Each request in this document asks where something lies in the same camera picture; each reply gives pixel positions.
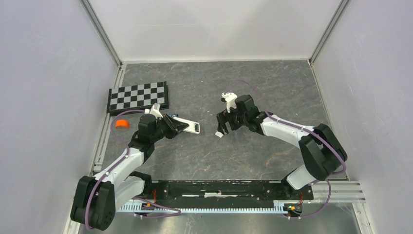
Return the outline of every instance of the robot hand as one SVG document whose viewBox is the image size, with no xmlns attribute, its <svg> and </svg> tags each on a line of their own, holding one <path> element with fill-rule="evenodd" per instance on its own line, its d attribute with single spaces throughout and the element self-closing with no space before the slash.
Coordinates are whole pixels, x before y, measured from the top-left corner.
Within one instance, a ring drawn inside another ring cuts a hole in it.
<svg viewBox="0 0 413 234">
<path fill-rule="evenodd" d="M 85 223 L 86 204 L 93 187 L 98 183 L 89 208 L 89 226 L 105 230 L 113 221 L 114 214 L 122 205 L 136 195 L 151 193 L 151 176 L 134 172 L 151 156 L 155 142 L 163 137 L 175 138 L 181 132 L 200 132 L 199 123 L 181 118 L 172 118 L 159 112 L 155 104 L 141 116 L 138 131 L 125 150 L 109 167 L 94 176 L 82 177 L 76 188 L 70 218 Z"/>
<path fill-rule="evenodd" d="M 222 94 L 226 109 L 217 114 L 218 131 L 215 135 L 222 137 L 228 134 L 226 123 L 235 131 L 241 126 L 247 126 L 250 131 L 263 136 L 276 137 L 286 141 L 301 150 L 304 165 L 288 174 L 283 180 L 287 193 L 301 189 L 306 184 L 316 180 L 325 180 L 340 165 L 339 159 L 313 134 L 320 136 L 341 157 L 347 160 L 347 154 L 338 142 L 331 129 L 320 124 L 317 127 L 304 126 L 279 118 L 272 113 L 259 111 L 250 95 L 236 96 L 234 93 Z"/>
</svg>

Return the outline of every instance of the checkerboard black border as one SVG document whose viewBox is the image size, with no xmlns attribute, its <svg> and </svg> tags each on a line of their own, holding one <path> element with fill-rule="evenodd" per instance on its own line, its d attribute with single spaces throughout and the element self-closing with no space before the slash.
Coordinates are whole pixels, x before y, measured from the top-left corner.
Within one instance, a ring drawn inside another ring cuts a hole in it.
<svg viewBox="0 0 413 234">
<path fill-rule="evenodd" d="M 161 104 L 161 110 L 165 110 L 169 108 L 169 94 L 168 94 L 168 86 L 167 86 L 167 82 L 163 81 L 164 84 L 164 99 L 165 99 L 165 103 Z M 131 107 L 131 108 L 124 108 L 121 110 L 114 110 L 111 111 L 110 110 L 110 106 L 111 106 L 111 95 L 112 95 L 112 89 L 109 90 L 109 95 L 108 95 L 108 105 L 106 107 L 106 113 L 108 113 L 110 116 L 116 116 L 124 111 L 130 111 L 130 110 L 145 110 L 145 109 L 150 109 L 152 107 L 152 105 L 147 105 L 147 106 L 141 106 L 141 107 Z"/>
</svg>

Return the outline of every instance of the white panel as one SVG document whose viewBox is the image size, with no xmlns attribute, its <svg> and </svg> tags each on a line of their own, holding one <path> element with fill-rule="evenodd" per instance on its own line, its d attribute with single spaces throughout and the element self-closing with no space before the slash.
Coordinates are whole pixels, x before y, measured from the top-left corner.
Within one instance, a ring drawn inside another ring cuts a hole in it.
<svg viewBox="0 0 413 234">
<path fill-rule="evenodd" d="M 413 230 L 412 9 L 412 1 L 351 1 L 315 64 L 379 234 Z"/>
<path fill-rule="evenodd" d="M 123 61 L 307 59 L 340 0 L 91 0 Z"/>
<path fill-rule="evenodd" d="M 78 0 L 2 0 L 0 233 L 63 232 L 116 66 Z"/>
</svg>

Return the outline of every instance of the white gear rack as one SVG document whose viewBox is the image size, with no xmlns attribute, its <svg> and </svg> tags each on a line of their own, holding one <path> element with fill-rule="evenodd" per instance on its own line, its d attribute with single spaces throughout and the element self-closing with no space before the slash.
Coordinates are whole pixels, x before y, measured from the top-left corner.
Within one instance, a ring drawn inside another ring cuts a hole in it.
<svg viewBox="0 0 413 234">
<path fill-rule="evenodd" d="M 141 200 L 129 200 L 116 212 L 134 212 L 134 213 L 175 213 L 176 211 L 155 208 L 153 210 L 142 209 Z M 182 213 L 203 213 L 203 214 L 286 214 L 283 210 L 284 203 L 274 202 L 273 208 L 177 208 Z"/>
</svg>

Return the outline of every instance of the white square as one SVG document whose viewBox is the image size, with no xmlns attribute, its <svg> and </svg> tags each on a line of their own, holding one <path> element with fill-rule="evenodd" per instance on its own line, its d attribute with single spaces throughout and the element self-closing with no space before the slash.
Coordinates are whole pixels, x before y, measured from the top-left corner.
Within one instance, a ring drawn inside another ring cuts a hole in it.
<svg viewBox="0 0 413 234">
<path fill-rule="evenodd" d="M 137 101 L 131 101 L 131 107 L 137 107 L 138 102 Z"/>
<path fill-rule="evenodd" d="M 117 98 L 111 99 L 111 105 L 117 104 Z"/>
</svg>

